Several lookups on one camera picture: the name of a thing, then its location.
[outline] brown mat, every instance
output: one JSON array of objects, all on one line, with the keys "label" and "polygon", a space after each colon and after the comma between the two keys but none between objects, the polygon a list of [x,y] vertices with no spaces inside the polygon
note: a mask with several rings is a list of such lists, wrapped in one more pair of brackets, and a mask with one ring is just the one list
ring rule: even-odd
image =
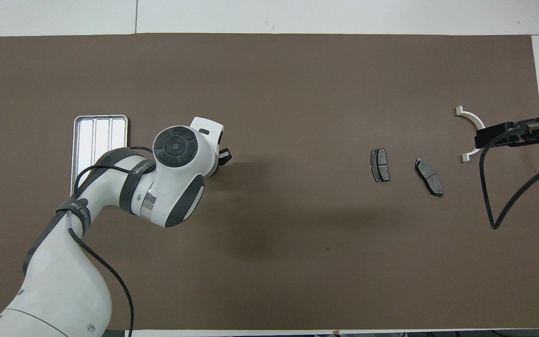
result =
[{"label": "brown mat", "polygon": [[[68,196],[73,119],[122,113],[132,145],[214,119],[234,155],[186,223],[94,221],[86,241],[124,277],[137,329],[539,328],[539,183],[491,230],[456,105],[488,125],[536,117],[530,37],[0,37],[0,311]],[[536,171],[538,146],[494,149],[494,209]],[[99,269],[109,328],[127,328]]]}]

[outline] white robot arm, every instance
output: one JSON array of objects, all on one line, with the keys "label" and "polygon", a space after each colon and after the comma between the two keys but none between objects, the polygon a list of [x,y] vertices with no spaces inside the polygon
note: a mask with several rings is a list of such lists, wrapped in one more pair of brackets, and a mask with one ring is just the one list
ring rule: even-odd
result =
[{"label": "white robot arm", "polygon": [[100,337],[111,318],[111,297],[72,235],[83,237],[105,205],[163,227],[186,220],[204,177],[231,158],[227,149],[219,151],[222,132],[221,124],[196,117],[190,126],[156,136],[155,161],[127,147],[101,156],[30,248],[24,283],[0,314],[0,337]]}]

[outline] black brake pad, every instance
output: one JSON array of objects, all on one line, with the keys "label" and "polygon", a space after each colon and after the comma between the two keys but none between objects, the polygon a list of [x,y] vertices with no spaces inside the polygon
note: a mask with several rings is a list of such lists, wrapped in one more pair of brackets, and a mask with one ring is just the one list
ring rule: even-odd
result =
[{"label": "black brake pad", "polygon": [[417,158],[417,160],[415,160],[415,169],[422,177],[430,193],[432,193],[433,196],[442,197],[444,194],[444,187],[438,173],[434,170],[434,167],[421,160],[421,158]]},{"label": "black brake pad", "polygon": [[387,182],[390,180],[385,149],[371,150],[371,172],[376,182]]}]

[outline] black strap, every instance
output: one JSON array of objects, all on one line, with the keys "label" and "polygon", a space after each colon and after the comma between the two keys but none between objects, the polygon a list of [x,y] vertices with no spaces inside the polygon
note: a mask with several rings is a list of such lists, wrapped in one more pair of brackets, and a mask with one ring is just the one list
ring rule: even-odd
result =
[{"label": "black strap", "polygon": [[138,183],[141,181],[141,178],[145,173],[149,173],[155,168],[155,162],[149,159],[145,159],[139,162],[135,167],[130,170],[126,181],[124,181],[124,186],[122,186],[122,191],[120,192],[120,208],[124,211],[132,213],[130,209],[130,204],[132,203],[132,195],[137,189]]},{"label": "black strap", "polygon": [[86,233],[90,227],[90,211],[88,208],[79,200],[74,198],[67,198],[60,207],[58,207],[58,212],[71,211],[75,216],[78,216],[83,226],[83,235]]}]

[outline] circular button pad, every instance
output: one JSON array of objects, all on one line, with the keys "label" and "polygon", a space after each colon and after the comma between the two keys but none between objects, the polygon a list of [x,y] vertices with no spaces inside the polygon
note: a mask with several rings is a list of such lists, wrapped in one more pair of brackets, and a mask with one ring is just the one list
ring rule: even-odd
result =
[{"label": "circular button pad", "polygon": [[197,154],[197,137],[184,126],[174,126],[161,132],[153,144],[153,153],[160,162],[169,167],[188,164]]}]

